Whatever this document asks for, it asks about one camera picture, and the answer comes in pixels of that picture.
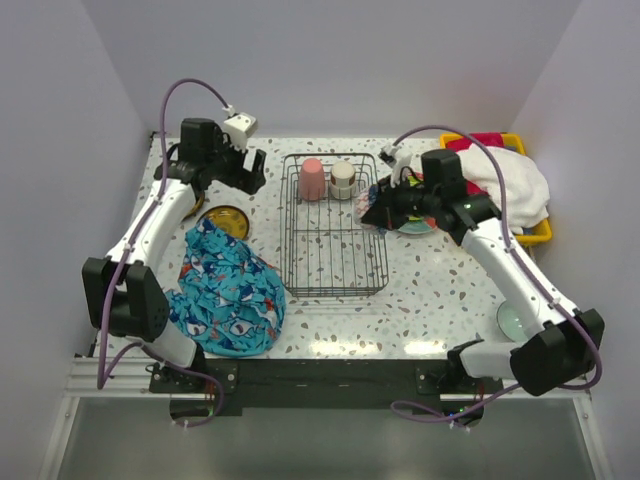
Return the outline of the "blue patterned bowl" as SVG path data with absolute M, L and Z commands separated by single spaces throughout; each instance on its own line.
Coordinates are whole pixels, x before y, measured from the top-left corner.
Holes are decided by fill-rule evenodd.
M 366 224 L 363 221 L 365 213 L 373 206 L 378 196 L 379 188 L 377 185 L 370 185 L 363 189 L 353 202 L 354 223 L 364 230 L 384 235 L 385 230 L 381 227 Z

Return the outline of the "white beige mug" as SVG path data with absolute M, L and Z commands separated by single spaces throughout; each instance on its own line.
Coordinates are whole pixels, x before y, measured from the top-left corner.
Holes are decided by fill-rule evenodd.
M 348 200 L 356 191 L 355 167 L 348 161 L 336 162 L 330 170 L 329 190 L 337 200 Z

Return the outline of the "pink cup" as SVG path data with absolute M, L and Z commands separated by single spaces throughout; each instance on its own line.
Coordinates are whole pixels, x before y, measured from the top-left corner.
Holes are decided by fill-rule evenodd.
M 306 201 L 318 201 L 324 196 L 324 167 L 318 158 L 307 158 L 303 161 L 298 191 L 300 197 Z

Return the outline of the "pale green bowl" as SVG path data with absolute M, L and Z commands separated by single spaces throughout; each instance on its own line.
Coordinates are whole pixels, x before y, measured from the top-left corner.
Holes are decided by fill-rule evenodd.
M 526 332 L 516 310 L 503 302 L 497 310 L 496 321 L 501 332 L 512 342 L 525 342 Z

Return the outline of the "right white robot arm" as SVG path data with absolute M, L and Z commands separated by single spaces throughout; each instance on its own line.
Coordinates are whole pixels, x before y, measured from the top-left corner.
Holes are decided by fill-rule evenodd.
M 380 157 L 393 171 L 371 187 L 359 207 L 360 223 L 391 231 L 411 217 L 434 219 L 486 271 L 525 331 L 520 343 L 476 340 L 450 350 L 448 386 L 466 393 L 481 377 L 494 377 L 514 380 L 540 396 L 555 388 L 574 390 L 574 379 L 586 374 L 592 378 L 584 386 L 595 385 L 603 373 L 602 317 L 594 309 L 579 309 L 541 273 L 488 195 L 468 193 L 459 156 L 447 149 L 422 154 L 417 183 L 410 180 L 410 157 L 401 156 L 398 148 Z

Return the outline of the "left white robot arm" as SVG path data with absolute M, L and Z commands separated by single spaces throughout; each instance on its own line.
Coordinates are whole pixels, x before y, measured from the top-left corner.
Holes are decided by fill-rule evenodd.
M 222 123 L 187 118 L 178 144 L 163 147 L 149 195 L 121 239 L 102 258 L 88 258 L 82 280 L 94 328 L 100 332 L 99 365 L 106 365 L 110 336 L 128 337 L 166 363 L 175 364 L 171 378 L 185 392 L 200 390 L 207 368 L 196 343 L 169 319 L 169 305 L 155 273 L 179 224 L 219 181 L 249 195 L 265 185 L 266 154 L 257 150 L 244 165 L 257 120 L 234 114 Z

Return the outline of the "green red plate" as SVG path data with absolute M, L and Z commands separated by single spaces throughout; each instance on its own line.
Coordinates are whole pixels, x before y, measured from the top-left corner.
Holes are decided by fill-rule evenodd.
M 407 235 L 424 235 L 435 230 L 435 221 L 425 212 L 422 183 L 413 175 L 393 187 L 390 175 L 378 182 L 379 215 L 382 227 Z

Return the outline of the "yellow brown plate far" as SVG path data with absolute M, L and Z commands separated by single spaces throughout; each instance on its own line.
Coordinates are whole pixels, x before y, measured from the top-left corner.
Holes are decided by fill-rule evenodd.
M 201 210 L 201 208 L 203 207 L 205 199 L 206 199 L 206 194 L 204 192 L 201 192 L 198 195 L 193 207 L 186 214 L 186 218 L 191 218 L 191 217 L 195 216 Z

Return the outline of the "yellow brown plate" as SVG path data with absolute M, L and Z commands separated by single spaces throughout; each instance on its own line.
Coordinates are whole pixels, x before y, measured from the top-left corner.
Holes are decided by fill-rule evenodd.
M 201 215 L 225 233 L 240 240 L 247 240 L 250 233 L 248 216 L 240 208 L 231 205 L 218 205 Z
M 201 192 L 198 195 L 193 207 L 186 214 L 186 218 L 191 218 L 191 217 L 195 216 L 201 210 L 201 208 L 203 207 L 205 199 L 206 199 L 206 194 L 204 192 Z

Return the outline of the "yellow brown plate near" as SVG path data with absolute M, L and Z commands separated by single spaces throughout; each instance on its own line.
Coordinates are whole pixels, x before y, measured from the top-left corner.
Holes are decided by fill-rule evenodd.
M 240 208 L 231 205 L 218 205 L 201 215 L 225 233 L 240 240 L 247 240 L 250 233 L 248 216 Z

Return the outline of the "pink red cloth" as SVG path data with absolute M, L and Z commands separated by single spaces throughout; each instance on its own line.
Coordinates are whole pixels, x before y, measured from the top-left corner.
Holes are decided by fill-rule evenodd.
M 482 143 L 486 147 L 489 147 L 489 146 L 499 147 L 499 148 L 504 147 L 503 138 L 499 133 L 492 133 L 492 132 L 474 133 L 473 137 L 476 138 L 480 143 Z M 474 146 L 474 143 L 472 143 L 469 139 L 465 137 L 456 138 L 445 144 L 445 147 L 447 149 L 450 149 L 454 152 L 468 150 L 471 146 Z M 479 187 L 477 184 L 473 183 L 472 181 L 467 181 L 466 185 L 467 185 L 467 193 L 469 195 L 486 193 L 485 190 L 483 190 L 481 187 Z

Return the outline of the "white towel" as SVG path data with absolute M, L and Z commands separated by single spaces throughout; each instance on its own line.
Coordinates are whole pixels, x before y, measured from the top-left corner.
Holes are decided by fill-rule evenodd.
M 504 177 L 507 221 L 514 234 L 523 234 L 549 216 L 547 205 L 550 192 L 547 180 L 532 159 L 516 151 L 487 147 L 496 159 Z M 477 184 L 501 207 L 500 183 L 493 164 L 477 146 L 458 152 L 462 174 Z

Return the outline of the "yellow plastic bin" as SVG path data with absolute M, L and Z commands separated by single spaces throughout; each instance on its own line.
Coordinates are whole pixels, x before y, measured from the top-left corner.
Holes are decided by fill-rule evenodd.
M 504 141 L 505 149 L 516 151 L 521 155 L 527 156 L 527 152 L 525 150 L 524 144 L 521 138 L 515 134 L 510 132 L 492 132 L 499 133 Z M 440 146 L 443 148 L 445 144 L 449 141 L 452 141 L 456 138 L 462 137 L 458 134 L 454 133 L 445 133 L 440 136 Z M 549 216 L 542 220 L 539 224 L 537 224 L 532 229 L 525 229 L 523 234 L 516 234 L 517 240 L 523 247 L 532 247 L 535 245 L 539 245 L 542 243 L 546 243 L 552 238 L 552 230 L 549 223 Z

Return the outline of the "blue shark print cloth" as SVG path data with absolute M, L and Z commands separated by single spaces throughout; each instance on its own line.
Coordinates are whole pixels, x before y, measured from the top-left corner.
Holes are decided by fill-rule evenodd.
M 171 322 L 212 355 L 269 351 L 286 315 L 285 287 L 275 268 L 205 218 L 185 240 L 178 287 L 166 292 Z

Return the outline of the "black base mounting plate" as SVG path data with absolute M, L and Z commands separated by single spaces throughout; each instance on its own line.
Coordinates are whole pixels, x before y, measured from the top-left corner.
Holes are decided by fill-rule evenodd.
M 149 391 L 170 396 L 175 421 L 256 408 L 379 410 L 396 400 L 452 414 L 503 387 L 491 378 L 455 377 L 446 360 L 208 359 L 208 380 L 157 362 L 145 370 Z

